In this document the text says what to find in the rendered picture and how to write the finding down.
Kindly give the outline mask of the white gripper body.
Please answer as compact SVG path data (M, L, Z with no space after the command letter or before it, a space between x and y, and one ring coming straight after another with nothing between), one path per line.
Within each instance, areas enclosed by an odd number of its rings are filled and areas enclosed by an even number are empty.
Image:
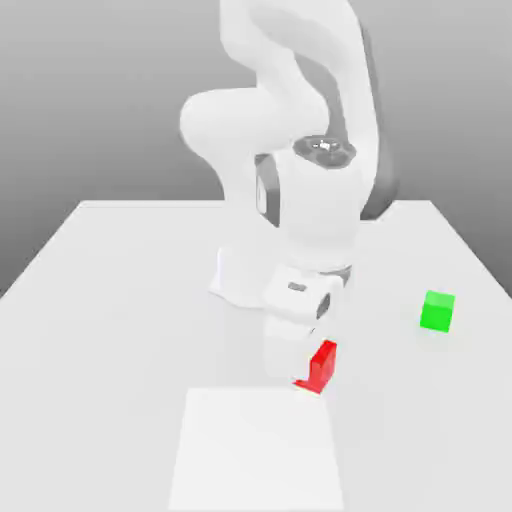
M277 380L305 377L317 350L315 331L311 325L267 316L263 327L263 358L269 376Z

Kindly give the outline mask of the small red cube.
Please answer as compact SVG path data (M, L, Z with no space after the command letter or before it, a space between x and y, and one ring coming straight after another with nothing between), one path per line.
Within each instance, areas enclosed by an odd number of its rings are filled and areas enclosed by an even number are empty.
M310 360L308 378L296 380L294 385L321 394L334 374L336 352L337 344L331 340L324 340Z

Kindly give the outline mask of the small green cube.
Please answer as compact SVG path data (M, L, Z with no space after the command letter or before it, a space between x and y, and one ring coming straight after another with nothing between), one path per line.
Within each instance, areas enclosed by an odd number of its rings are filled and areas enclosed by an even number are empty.
M451 326L454 304L454 295L428 290L421 311L420 326L448 333Z

